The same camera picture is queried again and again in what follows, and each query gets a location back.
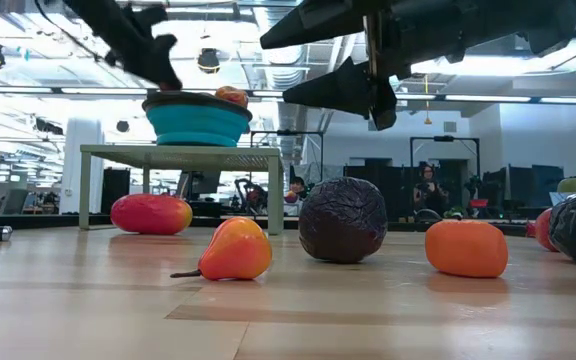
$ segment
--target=green object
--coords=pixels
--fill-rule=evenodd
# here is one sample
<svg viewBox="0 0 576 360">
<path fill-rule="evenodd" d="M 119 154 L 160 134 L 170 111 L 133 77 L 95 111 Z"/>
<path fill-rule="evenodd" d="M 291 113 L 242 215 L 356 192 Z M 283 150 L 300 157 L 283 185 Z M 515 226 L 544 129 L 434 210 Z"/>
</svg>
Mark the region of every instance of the green object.
<svg viewBox="0 0 576 360">
<path fill-rule="evenodd" d="M 561 180 L 557 192 L 576 193 L 576 177 Z"/>
</svg>

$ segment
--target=black robotic arm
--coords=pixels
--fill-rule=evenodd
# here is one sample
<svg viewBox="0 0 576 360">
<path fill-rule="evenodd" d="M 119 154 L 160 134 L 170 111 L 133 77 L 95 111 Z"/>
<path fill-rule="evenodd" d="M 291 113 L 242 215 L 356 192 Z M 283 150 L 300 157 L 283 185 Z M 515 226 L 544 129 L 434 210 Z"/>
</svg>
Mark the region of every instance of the black robotic arm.
<svg viewBox="0 0 576 360">
<path fill-rule="evenodd" d="M 39 0 L 35 0 L 41 10 Z M 44 0 L 45 4 L 56 0 Z M 126 5 L 121 8 L 114 0 L 63 0 L 90 26 L 96 36 L 112 49 L 104 58 L 115 66 L 123 65 L 126 72 L 151 81 L 162 90 L 181 90 L 170 63 L 170 49 L 177 43 L 174 35 L 153 38 L 152 26 L 168 19 L 163 5 L 152 5 L 139 12 Z"/>
</svg>

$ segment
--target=person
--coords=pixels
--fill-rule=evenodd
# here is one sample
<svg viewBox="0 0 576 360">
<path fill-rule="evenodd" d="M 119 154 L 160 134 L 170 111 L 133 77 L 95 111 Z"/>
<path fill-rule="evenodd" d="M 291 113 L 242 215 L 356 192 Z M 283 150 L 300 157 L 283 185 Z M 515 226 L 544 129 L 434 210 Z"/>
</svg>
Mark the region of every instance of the person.
<svg viewBox="0 0 576 360">
<path fill-rule="evenodd" d="M 422 182 L 414 188 L 415 209 L 430 209 L 443 216 L 448 193 L 435 180 L 435 169 L 425 164 L 421 168 Z"/>
<path fill-rule="evenodd" d="M 308 191 L 306 191 L 306 182 L 299 176 L 295 176 L 290 180 L 290 191 L 297 194 L 301 200 L 304 200 L 306 196 L 308 196 Z"/>
</svg>

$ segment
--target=orange pear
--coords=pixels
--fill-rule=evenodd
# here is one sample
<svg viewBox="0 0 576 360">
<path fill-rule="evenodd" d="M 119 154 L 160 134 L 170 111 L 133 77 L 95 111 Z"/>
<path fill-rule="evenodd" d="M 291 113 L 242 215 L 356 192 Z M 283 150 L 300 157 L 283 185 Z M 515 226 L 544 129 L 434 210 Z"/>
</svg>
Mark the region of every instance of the orange pear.
<svg viewBox="0 0 576 360">
<path fill-rule="evenodd" d="M 170 277 L 252 280 L 266 271 L 271 261 L 272 248 L 259 225 L 248 218 L 235 217 L 215 230 L 196 271 Z"/>
</svg>

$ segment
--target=white column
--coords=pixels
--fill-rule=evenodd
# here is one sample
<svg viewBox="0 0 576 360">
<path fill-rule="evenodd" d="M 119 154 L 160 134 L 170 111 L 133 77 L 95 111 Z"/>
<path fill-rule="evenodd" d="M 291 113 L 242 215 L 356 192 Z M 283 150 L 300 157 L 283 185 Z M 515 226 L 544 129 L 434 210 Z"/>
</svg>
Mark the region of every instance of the white column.
<svg viewBox="0 0 576 360">
<path fill-rule="evenodd" d="M 81 145 L 104 143 L 101 121 L 97 119 L 72 118 L 66 127 L 64 148 L 64 173 L 61 180 L 59 212 L 79 212 L 79 188 L 81 178 Z M 103 184 L 103 160 L 92 158 L 90 172 L 90 212 L 101 210 L 101 188 Z"/>
</svg>

